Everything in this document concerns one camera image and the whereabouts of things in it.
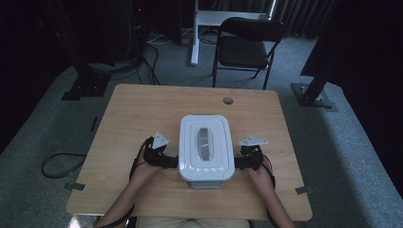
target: desk leg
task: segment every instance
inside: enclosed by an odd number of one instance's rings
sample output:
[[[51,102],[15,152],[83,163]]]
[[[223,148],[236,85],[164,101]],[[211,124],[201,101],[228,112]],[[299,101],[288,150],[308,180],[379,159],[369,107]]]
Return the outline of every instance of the desk leg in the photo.
[[[192,60],[191,65],[197,66],[199,59],[199,0],[195,0],[195,25],[194,25],[194,37],[193,37],[193,48],[192,48]]]

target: black cable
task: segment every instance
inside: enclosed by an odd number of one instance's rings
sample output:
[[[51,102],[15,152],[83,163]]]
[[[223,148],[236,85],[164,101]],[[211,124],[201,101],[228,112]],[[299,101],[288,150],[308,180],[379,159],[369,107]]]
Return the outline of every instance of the black cable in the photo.
[[[147,44],[147,45],[149,47],[153,48],[155,50],[155,52],[156,52],[156,58],[154,60],[153,66],[151,64],[149,64],[148,61],[145,58],[143,58],[143,61],[148,65],[148,68],[151,70],[151,78],[149,78],[149,80],[150,80],[150,83],[152,83],[153,85],[159,85],[160,86],[161,83],[158,80],[157,75],[155,74],[155,66],[157,65],[158,59],[160,57],[160,53],[155,47],[153,47],[153,46],[151,46],[149,44]]]
[[[151,72],[151,69],[150,69],[150,67],[149,67],[149,65],[147,66],[147,78],[148,78],[148,81],[150,82],[150,84],[151,84],[151,77],[150,77],[150,72]]]
[[[267,156],[266,156],[265,154],[263,154],[263,156],[266,157],[267,161],[269,161],[270,169],[269,169],[262,161],[260,161],[258,158],[256,158],[251,152],[248,152],[248,155],[249,155],[250,157],[252,157],[252,159],[254,159],[256,162],[259,162],[260,165],[263,165],[264,169],[266,169],[266,171],[267,171],[270,175],[273,175],[272,163],[270,162],[269,158],[267,158]]]
[[[133,211],[134,211],[134,205],[130,208],[130,210],[123,217],[119,218],[118,220],[116,220],[108,225],[101,226],[100,228],[113,228],[113,227],[116,227],[116,226],[122,224],[123,222],[125,222],[126,220],[128,220],[130,218]]]
[[[134,73],[126,74],[125,76],[122,76],[122,77],[120,77],[120,78],[118,78],[118,77],[116,77],[116,78],[110,78],[109,80],[110,80],[110,81],[118,81],[118,80],[126,79],[126,78],[130,77],[131,75],[135,75],[136,73],[137,73],[137,71],[134,72]]]
[[[158,35],[158,36],[154,36],[154,37],[148,37],[148,40],[146,43],[154,44],[154,45],[164,45],[164,44],[168,44],[171,41],[172,41],[171,39],[165,37],[164,35]]]
[[[136,157],[136,159],[134,159],[133,164],[131,165],[130,173],[128,175],[129,179],[131,179],[131,176],[133,175],[134,170],[136,170],[137,167],[139,167],[140,165],[145,163],[145,161],[143,161],[143,162],[137,164],[137,162],[139,161],[140,155],[142,154],[142,151],[143,151],[144,147],[145,147],[145,142],[143,142],[142,146],[140,146],[139,152],[137,153],[137,157]]]
[[[64,174],[61,174],[61,175],[51,175],[51,174],[48,174],[48,173],[45,171],[45,166],[47,166],[48,162],[49,162],[51,159],[53,159],[54,157],[63,156],[63,155],[65,155],[65,156],[86,157],[86,155],[82,155],[82,154],[70,154],[70,153],[58,153],[58,154],[54,154],[54,155],[49,156],[49,157],[42,163],[42,166],[41,166],[41,172],[42,172],[42,174],[43,174],[46,178],[49,178],[49,179],[60,179],[60,178],[63,178],[63,177],[65,177],[65,176],[71,174],[72,172],[74,172],[78,167],[80,167],[81,165],[83,165],[83,163],[84,163],[84,161],[85,161],[85,160],[83,160],[83,161],[80,162],[78,165],[74,166],[73,168],[71,168],[70,170],[68,170],[68,171],[67,171],[66,173],[64,173]]]
[[[127,72],[131,72],[131,71],[139,68],[141,63],[142,63],[140,61],[141,61],[141,59],[140,60],[132,59],[129,62],[129,65],[118,67],[118,68],[113,68],[113,69],[110,69],[110,70],[103,70],[103,69],[99,69],[99,68],[96,68],[96,67],[93,67],[93,66],[91,67],[91,69],[94,72],[99,72],[99,73],[104,73],[104,74],[127,73]]]
[[[140,76],[140,73],[139,73],[139,70],[138,70],[138,69],[137,69],[136,73],[137,73],[137,78],[138,78],[139,81],[140,81],[140,85],[142,85],[142,84],[143,84],[143,80],[142,80],[142,77]]]

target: table surface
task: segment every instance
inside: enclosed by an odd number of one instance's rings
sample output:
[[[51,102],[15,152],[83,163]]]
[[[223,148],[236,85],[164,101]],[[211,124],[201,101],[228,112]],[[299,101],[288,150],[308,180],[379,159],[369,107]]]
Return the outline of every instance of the table surface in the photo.
[[[230,97],[232,104],[222,100]],[[269,141],[263,153],[273,164],[276,191],[292,220],[312,217],[284,115],[275,91],[159,85],[117,85],[106,108],[67,211],[103,215],[128,182],[131,165],[144,140],[160,131],[168,156],[179,152],[181,120],[189,114],[220,114],[230,126],[235,156],[239,141],[254,135]],[[193,189],[178,169],[154,176],[136,200],[134,216],[267,219],[263,201],[245,171],[236,170],[220,189]]]

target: floor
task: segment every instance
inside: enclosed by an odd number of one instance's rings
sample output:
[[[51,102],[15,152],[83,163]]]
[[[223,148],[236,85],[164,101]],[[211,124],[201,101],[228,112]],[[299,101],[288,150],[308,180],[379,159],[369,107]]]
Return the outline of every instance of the floor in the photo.
[[[214,41],[214,37],[203,36]],[[182,47],[165,40],[152,44],[158,50],[155,74],[165,86],[211,86],[214,45],[201,42],[199,64],[190,65],[191,40]],[[276,53],[267,89],[278,93],[299,168],[309,194],[313,217],[296,221],[297,227],[402,227],[403,201],[380,163],[374,148],[346,101],[340,87],[327,84],[324,92],[334,109],[299,106],[291,84],[309,84],[299,73],[315,40],[285,38]],[[145,59],[152,65],[155,49]],[[101,70],[109,66],[93,65]],[[41,173],[45,159],[55,153],[85,155],[96,133],[94,118],[102,119],[117,84],[149,84],[146,65],[113,74],[104,97],[61,101],[77,77],[73,67],[62,73],[0,156],[0,227],[92,227],[95,217],[67,213],[70,195],[65,188],[75,182],[80,169],[60,179]],[[245,72],[222,71],[217,87],[261,89],[263,73],[256,80]],[[58,174],[79,164],[83,157],[57,158],[46,167]],[[254,221],[256,227],[271,227]]]

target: white plastic container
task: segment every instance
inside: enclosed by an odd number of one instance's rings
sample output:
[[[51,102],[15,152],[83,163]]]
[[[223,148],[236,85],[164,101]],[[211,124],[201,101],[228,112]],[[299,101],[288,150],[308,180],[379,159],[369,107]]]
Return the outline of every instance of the white plastic container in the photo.
[[[193,188],[220,188],[235,172],[228,121],[221,115],[188,115],[181,121],[179,168]]]

